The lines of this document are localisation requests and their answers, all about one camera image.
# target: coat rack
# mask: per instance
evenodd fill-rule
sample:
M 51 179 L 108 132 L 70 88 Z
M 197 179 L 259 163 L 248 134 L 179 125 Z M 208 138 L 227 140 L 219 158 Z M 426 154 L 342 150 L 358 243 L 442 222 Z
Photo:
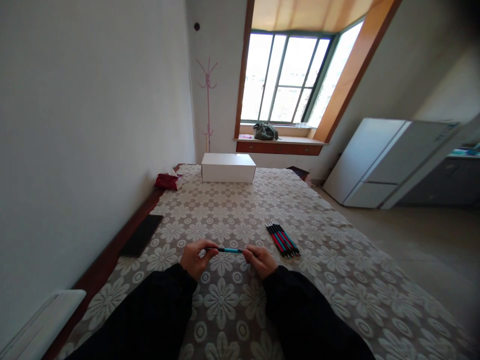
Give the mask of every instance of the coat rack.
M 200 83 L 198 83 L 198 85 L 200 85 L 202 89 L 206 88 L 206 106 L 208 111 L 208 123 L 207 123 L 206 132 L 202 131 L 202 134 L 205 135 L 205 152 L 209 153 L 210 137 L 214 134 L 214 130 L 210 127 L 210 89 L 215 89 L 215 87 L 217 86 L 217 84 L 215 84 L 214 86 L 210 86 L 210 74 L 218 65 L 218 62 L 216 62 L 215 65 L 213 65 L 213 67 L 210 69 L 210 58 L 208 58 L 207 71 L 205 71 L 205 68 L 202 66 L 202 64 L 198 59 L 196 60 L 196 62 L 198 63 L 198 65 L 200 65 L 201 69 L 203 70 L 203 73 L 205 74 L 205 85 L 202 86 Z

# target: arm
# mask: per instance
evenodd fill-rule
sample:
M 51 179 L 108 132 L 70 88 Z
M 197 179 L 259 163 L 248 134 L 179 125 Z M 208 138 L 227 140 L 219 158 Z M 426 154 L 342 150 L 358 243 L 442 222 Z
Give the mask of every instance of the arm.
M 276 326 L 287 359 L 374 359 L 367 344 L 332 310 L 301 273 L 277 266 L 266 249 L 247 246 L 243 254 L 263 280 L 266 315 Z
M 188 244 L 179 264 L 152 272 L 112 312 L 103 326 L 68 360 L 178 359 L 192 315 L 192 295 L 218 250 L 211 241 Z

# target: floral bedspread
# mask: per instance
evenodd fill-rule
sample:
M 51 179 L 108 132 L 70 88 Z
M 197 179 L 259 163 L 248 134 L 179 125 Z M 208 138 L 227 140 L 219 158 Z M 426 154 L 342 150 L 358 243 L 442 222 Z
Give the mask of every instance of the floral bedspread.
M 258 168 L 252 184 L 202 182 L 200 165 L 182 165 L 179 173 L 183 187 L 167 191 L 151 212 L 164 219 L 148 247 L 139 258 L 118 260 L 58 359 L 98 330 L 150 272 L 169 268 L 187 243 L 201 238 L 230 248 L 267 247 L 278 264 L 315 284 L 377 360 L 472 356 L 473 340 L 452 315 L 291 170 Z M 280 257 L 268 220 L 283 226 L 301 258 Z M 261 282 L 243 256 L 219 253 L 193 294 L 180 358 L 282 359 L 265 304 Z

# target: freezer door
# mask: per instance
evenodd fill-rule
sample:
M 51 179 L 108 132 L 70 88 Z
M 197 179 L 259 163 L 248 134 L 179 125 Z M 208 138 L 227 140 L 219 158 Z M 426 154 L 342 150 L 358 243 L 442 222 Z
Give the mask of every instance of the freezer door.
M 395 189 L 394 184 L 359 182 L 343 205 L 354 208 L 377 208 Z
M 409 121 L 361 180 L 402 183 L 444 142 L 449 129 L 445 123 Z

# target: radiator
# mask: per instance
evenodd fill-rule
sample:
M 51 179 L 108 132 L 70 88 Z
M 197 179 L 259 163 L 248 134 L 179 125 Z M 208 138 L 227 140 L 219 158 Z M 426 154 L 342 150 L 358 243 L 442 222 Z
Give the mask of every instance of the radiator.
M 0 353 L 0 360 L 40 360 L 87 293 L 55 292 Z

